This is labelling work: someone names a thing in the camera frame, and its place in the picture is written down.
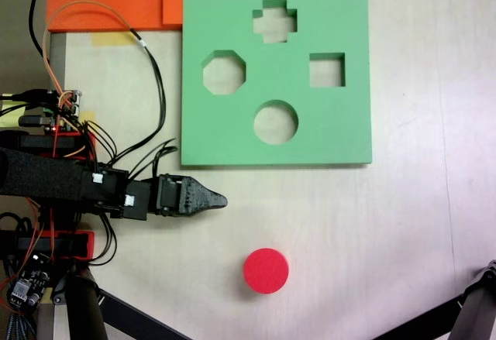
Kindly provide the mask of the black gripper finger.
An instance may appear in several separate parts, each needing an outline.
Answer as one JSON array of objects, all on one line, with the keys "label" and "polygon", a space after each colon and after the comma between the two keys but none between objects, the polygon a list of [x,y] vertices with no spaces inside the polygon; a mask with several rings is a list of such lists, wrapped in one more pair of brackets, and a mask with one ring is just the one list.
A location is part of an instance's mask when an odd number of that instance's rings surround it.
[{"label": "black gripper finger", "polygon": [[193,177],[183,177],[181,180],[182,204],[227,204],[224,195],[214,192],[200,184]]},{"label": "black gripper finger", "polygon": [[213,203],[185,203],[180,206],[180,216],[181,217],[192,217],[198,213],[204,211],[210,211],[215,209],[225,208],[228,205],[228,201],[217,201]]}]

